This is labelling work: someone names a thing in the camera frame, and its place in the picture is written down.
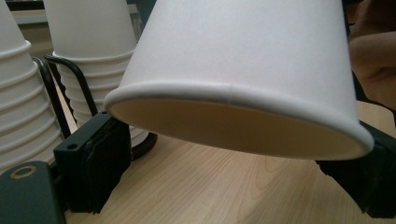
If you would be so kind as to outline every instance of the paper cup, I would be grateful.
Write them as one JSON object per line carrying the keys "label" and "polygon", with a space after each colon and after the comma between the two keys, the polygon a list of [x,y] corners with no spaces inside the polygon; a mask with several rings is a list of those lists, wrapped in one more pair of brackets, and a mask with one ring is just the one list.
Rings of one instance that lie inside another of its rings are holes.
{"label": "paper cup", "polygon": [[153,133],[278,157],[345,160],[374,145],[339,1],[158,1],[105,107]]}
{"label": "paper cup", "polygon": [[136,45],[124,0],[45,0],[44,5],[53,47],[61,57],[112,57]]}

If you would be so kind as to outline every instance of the stacked paper cups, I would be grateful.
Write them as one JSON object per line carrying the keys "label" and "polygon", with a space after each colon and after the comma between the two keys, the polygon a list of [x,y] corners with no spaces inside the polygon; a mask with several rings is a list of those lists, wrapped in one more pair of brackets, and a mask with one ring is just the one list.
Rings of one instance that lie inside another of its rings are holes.
{"label": "stacked paper cups", "polygon": [[[54,56],[75,63],[83,72],[98,111],[116,89],[134,52],[134,28],[125,0],[45,0]],[[91,117],[74,74],[58,66],[78,126]],[[130,127],[132,147],[149,132]]]}
{"label": "stacked paper cups", "polygon": [[24,161],[53,160],[63,141],[37,65],[7,4],[0,0],[0,174]]}

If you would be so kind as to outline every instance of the table surface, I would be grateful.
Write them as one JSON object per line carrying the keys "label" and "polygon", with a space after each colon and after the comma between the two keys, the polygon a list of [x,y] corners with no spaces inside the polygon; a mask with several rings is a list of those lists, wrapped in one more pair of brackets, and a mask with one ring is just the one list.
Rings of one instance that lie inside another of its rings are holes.
{"label": "table surface", "polygon": [[[361,120],[396,136],[391,113],[359,103]],[[159,136],[98,215],[67,223],[396,223],[363,214],[314,161],[274,158]]]}

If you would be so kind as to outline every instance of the black metal rod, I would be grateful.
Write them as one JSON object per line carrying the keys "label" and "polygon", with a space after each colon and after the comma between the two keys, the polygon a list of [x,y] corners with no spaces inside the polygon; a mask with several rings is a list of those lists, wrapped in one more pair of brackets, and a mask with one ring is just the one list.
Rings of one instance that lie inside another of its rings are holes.
{"label": "black metal rod", "polygon": [[56,118],[61,126],[62,134],[64,135],[64,138],[67,138],[70,136],[71,132],[66,116],[64,115],[64,109],[62,108],[61,101],[59,100],[58,92],[56,91],[55,83],[53,82],[50,74],[50,70],[41,59],[37,57],[32,57],[32,59],[38,65],[41,78],[43,79],[53,110],[55,111]]}
{"label": "black metal rod", "polygon": [[90,87],[88,86],[87,80],[85,79],[81,69],[79,69],[79,67],[75,63],[67,59],[56,57],[48,53],[44,55],[44,58],[50,63],[58,63],[64,65],[73,72],[78,80],[78,84],[81,87],[85,100],[87,101],[88,108],[90,109],[92,116],[95,116],[98,113],[98,110],[91,95]]}

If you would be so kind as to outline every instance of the hand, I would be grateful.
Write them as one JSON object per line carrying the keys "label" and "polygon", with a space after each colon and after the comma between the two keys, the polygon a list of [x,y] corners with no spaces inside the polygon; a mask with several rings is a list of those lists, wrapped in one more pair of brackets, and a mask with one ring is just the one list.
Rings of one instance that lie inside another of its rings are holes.
{"label": "hand", "polygon": [[396,110],[396,1],[364,0],[352,15],[352,69],[369,99]]}

